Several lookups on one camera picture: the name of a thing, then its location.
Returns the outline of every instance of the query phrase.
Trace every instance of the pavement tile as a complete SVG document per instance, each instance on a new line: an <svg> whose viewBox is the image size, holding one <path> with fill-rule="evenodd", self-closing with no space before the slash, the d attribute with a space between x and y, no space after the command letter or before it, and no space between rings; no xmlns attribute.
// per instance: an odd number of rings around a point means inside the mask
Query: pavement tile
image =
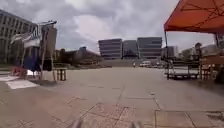
<svg viewBox="0 0 224 128"><path fill-rule="evenodd" d="M224 115L221 112L207 112L207 116L215 128L224 128Z"/></svg>
<svg viewBox="0 0 224 128"><path fill-rule="evenodd" d="M118 105L131 108L159 110L154 99L120 99Z"/></svg>
<svg viewBox="0 0 224 128"><path fill-rule="evenodd" d="M119 119L124 107L108 105L108 104L97 104L90 113L105 116L113 119Z"/></svg>
<svg viewBox="0 0 224 128"><path fill-rule="evenodd" d="M130 99L152 99L153 96L145 89L125 89L122 98Z"/></svg>
<svg viewBox="0 0 224 128"><path fill-rule="evenodd" d="M130 122L124 122L124 121L118 121L114 128L132 128L132 123ZM144 125L144 128L153 128L152 125Z"/></svg>
<svg viewBox="0 0 224 128"><path fill-rule="evenodd" d="M96 105L96 102L85 99L75 99L72 100L69 105L75 109L88 111Z"/></svg>
<svg viewBox="0 0 224 128"><path fill-rule="evenodd" d="M113 128L116 122L114 119L88 113L83 117L82 128Z"/></svg>
<svg viewBox="0 0 224 128"><path fill-rule="evenodd" d="M0 128L16 127L19 126L19 118L16 115L1 115L0 114Z"/></svg>
<svg viewBox="0 0 224 128"><path fill-rule="evenodd" d="M50 126L49 127L50 128L67 128L68 125L63 123L63 122L61 122L60 120L52 117L52 120L50 122Z"/></svg>
<svg viewBox="0 0 224 128"><path fill-rule="evenodd" d="M155 112L148 109L125 108L120 120L128 122L140 121L142 124L155 124Z"/></svg>
<svg viewBox="0 0 224 128"><path fill-rule="evenodd" d="M206 112L188 112L195 127L212 127Z"/></svg>
<svg viewBox="0 0 224 128"><path fill-rule="evenodd" d="M193 128L193 124L185 112L156 111L156 125Z"/></svg>
<svg viewBox="0 0 224 128"><path fill-rule="evenodd" d="M80 118L85 113L85 111L76 110L67 104L58 104L52 108L49 113L51 116L69 124Z"/></svg>

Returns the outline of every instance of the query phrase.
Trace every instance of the stone paving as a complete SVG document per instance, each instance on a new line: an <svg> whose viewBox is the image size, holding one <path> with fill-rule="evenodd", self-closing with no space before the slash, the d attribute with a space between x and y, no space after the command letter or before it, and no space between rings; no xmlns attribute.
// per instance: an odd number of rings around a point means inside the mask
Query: stone paving
<svg viewBox="0 0 224 128"><path fill-rule="evenodd" d="M0 82L0 128L70 128L77 120L81 128L130 128L137 121L144 128L224 127L220 89L167 81L155 69L68 74L50 87L12 90Z"/></svg>

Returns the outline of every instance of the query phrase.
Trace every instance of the orange canopy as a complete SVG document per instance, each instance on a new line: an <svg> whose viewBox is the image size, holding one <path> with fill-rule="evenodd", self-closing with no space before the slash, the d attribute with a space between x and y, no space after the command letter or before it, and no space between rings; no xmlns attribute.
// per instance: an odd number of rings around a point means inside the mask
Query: orange canopy
<svg viewBox="0 0 224 128"><path fill-rule="evenodd" d="M164 29L224 33L224 0L180 0Z"/></svg>

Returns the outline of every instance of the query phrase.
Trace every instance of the office building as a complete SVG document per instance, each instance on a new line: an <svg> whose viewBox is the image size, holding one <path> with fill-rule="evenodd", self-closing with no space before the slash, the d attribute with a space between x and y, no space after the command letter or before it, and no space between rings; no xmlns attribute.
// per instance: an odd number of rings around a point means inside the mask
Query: office building
<svg viewBox="0 0 224 128"><path fill-rule="evenodd" d="M167 58L167 57L178 57L178 47L177 46L167 46L162 49L162 58Z"/></svg>
<svg viewBox="0 0 224 128"><path fill-rule="evenodd" d="M122 39L100 40L98 43L100 55L103 59L113 60L122 58Z"/></svg>
<svg viewBox="0 0 224 128"><path fill-rule="evenodd" d="M162 37L140 37L137 42L141 59L158 59L161 57Z"/></svg>
<svg viewBox="0 0 224 128"><path fill-rule="evenodd" d="M139 58L138 43L136 40L123 41L122 58Z"/></svg>
<svg viewBox="0 0 224 128"><path fill-rule="evenodd" d="M1 62L7 62L10 53L11 37L15 34L22 34L32 32L35 29L36 24L15 16L6 11L0 10L0 60ZM11 49L12 52L18 51L17 46Z"/></svg>

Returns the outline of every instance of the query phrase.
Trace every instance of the fabric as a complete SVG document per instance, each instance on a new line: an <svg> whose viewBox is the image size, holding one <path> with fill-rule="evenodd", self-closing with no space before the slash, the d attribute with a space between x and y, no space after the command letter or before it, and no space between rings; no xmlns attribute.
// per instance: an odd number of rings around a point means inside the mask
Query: fabric
<svg viewBox="0 0 224 128"><path fill-rule="evenodd" d="M57 29L49 28L48 35L47 35L47 53L51 53L51 54L54 53L56 37L57 37Z"/></svg>
<svg viewBox="0 0 224 128"><path fill-rule="evenodd" d="M224 0L180 0L165 31L224 32Z"/></svg>
<svg viewBox="0 0 224 128"><path fill-rule="evenodd" d="M44 60L43 70L44 71L52 71L51 60Z"/></svg>
<svg viewBox="0 0 224 128"><path fill-rule="evenodd" d="M24 47L31 47L31 46L40 46L40 41L42 40L42 26L38 25L33 33L31 33L26 38L23 38L22 41L24 43Z"/></svg>

